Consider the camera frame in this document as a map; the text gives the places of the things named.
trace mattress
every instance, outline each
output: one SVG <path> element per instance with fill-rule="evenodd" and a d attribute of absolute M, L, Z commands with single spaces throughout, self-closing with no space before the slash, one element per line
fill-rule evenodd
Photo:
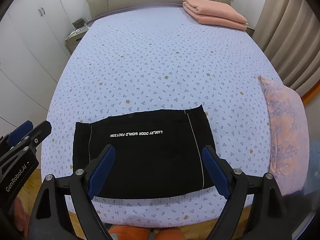
<path fill-rule="evenodd" d="M 233 168 L 262 176 L 269 170 L 270 127 L 258 75 L 281 83 L 246 32 L 200 25 L 182 8 L 101 18 L 72 54 L 53 95 L 42 179 L 72 174 L 75 122 L 201 104 L 217 154 Z M 66 201 L 75 212 L 70 196 Z M 225 202 L 215 187 L 161 199 L 93 199 L 103 222 L 150 228 L 215 219 Z M 247 196 L 245 205 L 251 203 Z"/>

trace beige curtain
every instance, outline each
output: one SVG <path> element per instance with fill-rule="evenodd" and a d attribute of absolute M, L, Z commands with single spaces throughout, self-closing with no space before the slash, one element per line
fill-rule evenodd
<path fill-rule="evenodd" d="M 300 96 L 320 79 L 320 23 L 305 0 L 266 0 L 252 38 Z"/>

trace blue rubber pad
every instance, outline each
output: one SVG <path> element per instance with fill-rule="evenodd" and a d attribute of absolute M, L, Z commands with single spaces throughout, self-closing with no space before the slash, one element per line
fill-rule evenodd
<path fill-rule="evenodd" d="M 10 135 L 8 136 L 7 144 L 9 147 L 16 146 L 27 133 L 32 131 L 33 124 L 31 121 L 26 121 L 22 125 L 20 125 L 16 130 L 14 130 Z"/>
<path fill-rule="evenodd" d="M 215 161 L 207 147 L 202 149 L 202 160 L 207 168 L 210 178 L 216 186 L 217 191 L 220 195 L 224 196 L 225 199 L 228 199 L 231 195 L 228 187 L 228 178 L 225 176 L 224 172 Z"/>
<path fill-rule="evenodd" d="M 87 196 L 93 199 L 94 196 L 100 194 L 100 191 L 105 183 L 108 174 L 113 166 L 116 159 L 116 150 L 114 147 L 110 147 L 106 152 L 101 162 L 97 165 L 97 168 L 92 173 L 89 179 L 89 188 L 87 191 Z"/>

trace white wardrobe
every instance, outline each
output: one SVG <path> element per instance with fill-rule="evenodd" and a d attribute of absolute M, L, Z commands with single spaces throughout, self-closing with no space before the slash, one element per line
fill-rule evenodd
<path fill-rule="evenodd" d="M 10 5 L 0 22 L 0 135 L 46 119 L 70 57 L 64 40 L 73 30 L 60 0 Z"/>

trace orange shorts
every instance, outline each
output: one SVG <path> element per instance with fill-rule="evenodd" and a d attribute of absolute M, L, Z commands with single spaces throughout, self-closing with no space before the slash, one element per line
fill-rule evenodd
<path fill-rule="evenodd" d="M 150 229 L 129 226 L 114 226 L 109 230 L 116 240 L 149 240 Z M 178 228 L 160 231 L 153 240 L 185 240 Z"/>

